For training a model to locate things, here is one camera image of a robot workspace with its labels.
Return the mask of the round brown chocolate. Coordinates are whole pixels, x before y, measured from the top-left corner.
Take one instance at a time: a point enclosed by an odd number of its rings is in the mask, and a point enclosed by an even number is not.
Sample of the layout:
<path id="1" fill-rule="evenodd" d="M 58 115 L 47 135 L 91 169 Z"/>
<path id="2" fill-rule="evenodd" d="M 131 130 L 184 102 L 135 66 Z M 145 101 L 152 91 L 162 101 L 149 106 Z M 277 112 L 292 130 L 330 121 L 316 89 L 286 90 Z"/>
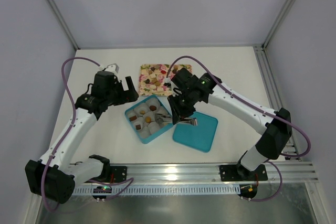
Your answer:
<path id="1" fill-rule="evenodd" d="M 156 106 L 154 106 L 154 105 L 151 105 L 151 106 L 150 106 L 150 110 L 151 110 L 151 111 L 155 111 L 156 109 L 157 109 Z"/>

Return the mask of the brown rectangular chocolate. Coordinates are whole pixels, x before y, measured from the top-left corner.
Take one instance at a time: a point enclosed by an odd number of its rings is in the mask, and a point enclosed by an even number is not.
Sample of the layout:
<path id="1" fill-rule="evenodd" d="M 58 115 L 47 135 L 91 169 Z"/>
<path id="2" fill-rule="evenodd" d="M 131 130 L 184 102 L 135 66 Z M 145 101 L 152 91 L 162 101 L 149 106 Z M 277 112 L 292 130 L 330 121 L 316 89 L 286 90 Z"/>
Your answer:
<path id="1" fill-rule="evenodd" d="M 137 119 L 137 116 L 136 116 L 136 115 L 129 117 L 129 120 L 130 120 L 130 121 L 134 121 L 134 120 L 136 120 L 136 119 Z"/>

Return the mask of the metal tongs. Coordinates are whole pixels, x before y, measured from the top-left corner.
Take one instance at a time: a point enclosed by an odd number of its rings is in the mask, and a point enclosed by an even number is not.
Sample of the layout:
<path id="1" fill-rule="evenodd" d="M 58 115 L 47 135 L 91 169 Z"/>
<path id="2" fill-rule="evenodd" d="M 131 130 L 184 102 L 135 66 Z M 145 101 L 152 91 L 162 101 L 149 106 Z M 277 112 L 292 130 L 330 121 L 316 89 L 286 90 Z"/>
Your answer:
<path id="1" fill-rule="evenodd" d="M 175 123 L 173 122 L 173 117 L 170 116 L 170 115 L 163 115 L 163 114 L 157 113 L 157 114 L 154 115 L 154 118 L 155 118 L 156 122 L 157 122 L 158 119 L 161 119 L 162 123 L 160 123 L 160 124 L 173 124 L 173 125 L 186 124 L 186 125 L 191 125 L 191 126 L 197 126 L 198 125 L 197 118 L 184 118 L 184 119 L 181 119 L 181 120 L 179 120 Z"/>

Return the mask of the teal box lid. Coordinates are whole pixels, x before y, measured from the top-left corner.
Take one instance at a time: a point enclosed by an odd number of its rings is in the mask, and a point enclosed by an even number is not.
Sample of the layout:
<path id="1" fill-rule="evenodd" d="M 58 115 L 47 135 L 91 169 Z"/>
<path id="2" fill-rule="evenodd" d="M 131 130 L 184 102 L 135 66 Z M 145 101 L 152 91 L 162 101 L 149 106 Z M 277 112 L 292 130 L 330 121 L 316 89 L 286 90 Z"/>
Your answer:
<path id="1" fill-rule="evenodd" d="M 197 119 L 197 126 L 178 124 L 173 133 L 173 141 L 208 153 L 212 148 L 218 119 L 199 112 L 195 112 L 192 117 Z"/>

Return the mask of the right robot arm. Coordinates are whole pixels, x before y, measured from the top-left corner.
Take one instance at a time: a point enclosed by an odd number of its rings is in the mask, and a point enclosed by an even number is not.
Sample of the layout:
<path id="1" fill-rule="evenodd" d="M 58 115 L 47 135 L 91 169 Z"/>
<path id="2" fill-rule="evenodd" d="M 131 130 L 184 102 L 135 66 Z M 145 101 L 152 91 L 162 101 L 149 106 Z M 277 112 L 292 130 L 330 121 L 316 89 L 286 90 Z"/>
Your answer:
<path id="1" fill-rule="evenodd" d="M 276 160 L 292 136 L 289 111 L 284 108 L 275 111 L 245 100 L 211 73 L 197 77 L 182 68 L 172 78 L 165 78 L 164 84 L 172 90 L 167 100 L 173 124 L 191 117 L 196 103 L 204 102 L 225 110 L 260 134 L 257 143 L 236 164 L 237 174 L 244 180 L 252 177 L 263 162 Z"/>

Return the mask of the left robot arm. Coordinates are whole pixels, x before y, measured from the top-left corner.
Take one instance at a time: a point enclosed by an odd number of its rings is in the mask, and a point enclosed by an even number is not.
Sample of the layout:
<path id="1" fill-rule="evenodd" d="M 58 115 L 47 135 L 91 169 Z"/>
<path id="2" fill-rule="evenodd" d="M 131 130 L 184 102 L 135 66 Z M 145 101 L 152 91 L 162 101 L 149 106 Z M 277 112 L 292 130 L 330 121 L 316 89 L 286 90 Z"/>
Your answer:
<path id="1" fill-rule="evenodd" d="M 38 161 L 30 160 L 26 164 L 25 173 L 33 194 L 64 204 L 77 186 L 91 179 L 109 181 L 112 171 L 108 158 L 91 155 L 73 169 L 69 165 L 83 138 L 108 107 L 138 99 L 132 78 L 127 76 L 125 80 L 126 90 L 114 73 L 98 71 L 95 74 L 93 83 L 77 99 L 74 115 L 52 147 Z"/>

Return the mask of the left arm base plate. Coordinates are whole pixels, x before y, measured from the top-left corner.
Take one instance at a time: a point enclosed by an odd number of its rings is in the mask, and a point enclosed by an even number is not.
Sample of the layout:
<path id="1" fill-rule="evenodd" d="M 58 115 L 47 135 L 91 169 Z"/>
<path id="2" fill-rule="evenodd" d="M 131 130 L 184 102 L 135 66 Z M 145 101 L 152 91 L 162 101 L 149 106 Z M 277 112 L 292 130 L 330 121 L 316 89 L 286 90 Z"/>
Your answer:
<path id="1" fill-rule="evenodd" d="M 127 179 L 126 166 L 110 166 L 110 183 L 121 183 Z"/>

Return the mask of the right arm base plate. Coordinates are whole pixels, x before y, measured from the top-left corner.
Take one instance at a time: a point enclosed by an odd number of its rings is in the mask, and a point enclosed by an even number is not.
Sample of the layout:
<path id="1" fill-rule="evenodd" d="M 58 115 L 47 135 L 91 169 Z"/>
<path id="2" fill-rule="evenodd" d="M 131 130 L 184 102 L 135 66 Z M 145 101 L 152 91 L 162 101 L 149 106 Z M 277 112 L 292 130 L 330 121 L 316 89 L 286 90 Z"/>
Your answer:
<path id="1" fill-rule="evenodd" d="M 249 171 L 241 164 L 220 165 L 219 174 L 222 182 L 267 181 L 265 165 L 260 164 L 254 171 Z"/>

